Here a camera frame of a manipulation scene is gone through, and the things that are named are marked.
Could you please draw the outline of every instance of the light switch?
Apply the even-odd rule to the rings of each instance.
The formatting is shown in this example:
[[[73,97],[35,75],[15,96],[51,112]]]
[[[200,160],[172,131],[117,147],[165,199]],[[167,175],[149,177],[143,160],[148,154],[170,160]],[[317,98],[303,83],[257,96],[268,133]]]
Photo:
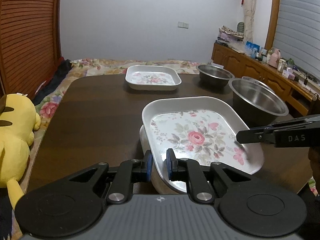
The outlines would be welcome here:
[[[189,28],[189,24],[188,23],[184,23],[184,22],[178,22],[178,28],[188,29]]]

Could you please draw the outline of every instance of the white tray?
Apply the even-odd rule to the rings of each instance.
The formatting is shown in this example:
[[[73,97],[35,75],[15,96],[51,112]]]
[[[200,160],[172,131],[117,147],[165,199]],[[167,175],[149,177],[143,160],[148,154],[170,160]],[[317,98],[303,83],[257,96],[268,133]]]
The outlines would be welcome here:
[[[175,90],[181,84],[176,71],[164,66],[131,66],[125,80],[136,90]]]
[[[236,141],[236,133],[248,127],[231,106],[217,98],[156,100],[145,106],[142,121],[159,177],[175,192],[185,193],[186,184],[168,180],[165,162],[168,148],[174,149],[177,158],[195,159],[207,166],[219,161],[248,174],[256,173],[263,165],[260,143],[241,145]],[[148,147],[143,140],[141,144]],[[163,185],[156,190],[167,193]]]

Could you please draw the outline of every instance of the blue gripper pad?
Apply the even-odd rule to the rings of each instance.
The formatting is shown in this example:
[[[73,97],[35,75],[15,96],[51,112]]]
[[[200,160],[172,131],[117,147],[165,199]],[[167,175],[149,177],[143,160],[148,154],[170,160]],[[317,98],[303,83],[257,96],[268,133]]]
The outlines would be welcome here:
[[[151,181],[151,171],[152,171],[152,164],[153,164],[153,158],[152,158],[152,154],[150,152],[149,157],[148,157],[148,161],[147,161],[147,182]]]
[[[168,178],[169,180],[171,180],[172,177],[172,169],[171,169],[171,158],[170,158],[170,154],[169,151],[167,150],[167,170],[168,170]]]

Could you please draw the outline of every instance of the white wall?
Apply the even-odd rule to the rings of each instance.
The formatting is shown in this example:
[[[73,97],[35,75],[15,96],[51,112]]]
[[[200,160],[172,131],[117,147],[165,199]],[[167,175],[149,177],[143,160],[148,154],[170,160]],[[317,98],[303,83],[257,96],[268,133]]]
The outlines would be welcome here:
[[[62,55],[208,62],[219,27],[236,30],[239,10],[241,0],[61,0]]]
[[[253,22],[253,43],[264,47],[267,39],[272,0],[257,0]]]

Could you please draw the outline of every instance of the curtain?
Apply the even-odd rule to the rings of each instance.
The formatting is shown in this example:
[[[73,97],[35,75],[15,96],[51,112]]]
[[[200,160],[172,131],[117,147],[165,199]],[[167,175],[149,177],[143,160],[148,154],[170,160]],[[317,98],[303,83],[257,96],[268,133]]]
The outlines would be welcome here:
[[[244,0],[244,43],[252,42],[253,20],[257,0]]]

